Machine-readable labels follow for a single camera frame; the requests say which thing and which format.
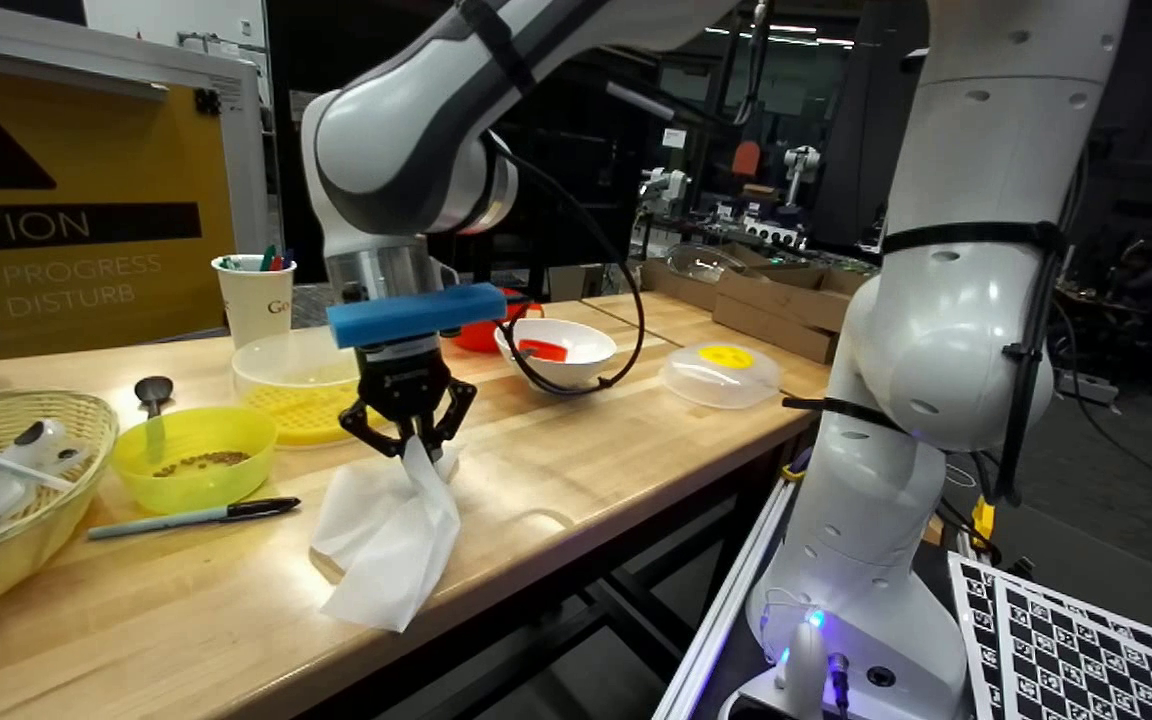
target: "wicker basket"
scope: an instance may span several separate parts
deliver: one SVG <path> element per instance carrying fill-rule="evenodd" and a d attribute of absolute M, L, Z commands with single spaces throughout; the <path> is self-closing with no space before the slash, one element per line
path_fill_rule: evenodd
<path fill-rule="evenodd" d="M 59 421 L 72 448 L 85 448 L 68 494 L 35 494 L 35 505 L 11 519 L 0 519 L 0 596 L 40 573 L 85 519 L 104 474 L 107 448 L 122 438 L 116 414 L 79 392 L 0 392 L 0 448 L 8 448 L 29 425 Z"/>

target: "blue gripper part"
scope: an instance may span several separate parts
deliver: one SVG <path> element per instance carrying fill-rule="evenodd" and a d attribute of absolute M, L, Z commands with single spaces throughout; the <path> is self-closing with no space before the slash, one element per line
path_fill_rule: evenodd
<path fill-rule="evenodd" d="M 336 349 L 394 346 L 502 317 L 505 293 L 498 284 L 457 284 L 428 295 L 382 295 L 329 307 Z"/>

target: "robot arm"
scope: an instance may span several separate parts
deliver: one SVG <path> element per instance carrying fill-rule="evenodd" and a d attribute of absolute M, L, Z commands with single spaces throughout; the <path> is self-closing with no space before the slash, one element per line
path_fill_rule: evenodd
<path fill-rule="evenodd" d="M 1080 163 L 1127 0 L 929 0 L 931 52 L 901 145 L 886 273 L 841 332 L 812 468 L 754 587 L 767 654 L 859 670 L 859 718 L 963 718 L 958 621 L 913 573 L 946 488 L 946 452 L 991 452 L 1043 414 L 1042 301 L 1052 233 Z M 777 670 L 786 689 L 812 664 Z M 820 696 L 767 696 L 816 709 Z"/>
<path fill-rule="evenodd" d="M 363 373 L 346 429 L 395 455 L 414 431 L 438 452 L 467 414 L 438 332 L 477 319 L 439 295 L 424 233 L 484 233 L 518 197 L 518 169 L 484 145 L 532 84 L 597 43 L 675 49 L 734 0 L 457 0 L 415 43 L 306 113 L 306 175 L 329 278 L 363 332 Z M 402 442 L 367 429 L 382 407 Z"/>

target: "pen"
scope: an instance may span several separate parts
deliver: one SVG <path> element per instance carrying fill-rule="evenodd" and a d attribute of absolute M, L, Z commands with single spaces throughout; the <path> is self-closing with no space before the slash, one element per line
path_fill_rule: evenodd
<path fill-rule="evenodd" d="M 11 455 L 0 455 L 0 474 L 29 476 L 29 482 L 44 483 L 47 494 L 72 494 L 72 482 L 47 476 L 47 474 L 29 468 L 29 464 L 21 464 Z"/>
<path fill-rule="evenodd" d="M 169 528 L 198 528 L 198 523 L 246 523 L 263 516 L 287 516 L 299 505 L 299 498 L 262 498 L 246 505 L 226 508 L 201 508 L 201 514 L 176 514 L 176 516 L 147 516 L 131 523 L 104 523 L 87 528 L 87 539 L 122 539 L 122 537 L 143 537 L 143 532 L 169 532 Z"/>

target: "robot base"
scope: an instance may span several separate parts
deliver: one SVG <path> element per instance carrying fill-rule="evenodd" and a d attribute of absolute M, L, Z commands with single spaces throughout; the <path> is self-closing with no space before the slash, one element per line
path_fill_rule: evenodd
<path fill-rule="evenodd" d="M 841 689 L 830 679 L 824 655 L 849 662 L 849 714 L 841 714 Z M 830 617 L 810 643 L 791 643 L 777 670 L 734 693 L 726 718 L 757 718 L 745 714 L 747 703 L 773 718 L 812 720 L 969 718 L 963 675 L 969 664 L 958 621 L 915 578 L 904 578 L 901 583 L 876 587 L 864 605 Z"/>

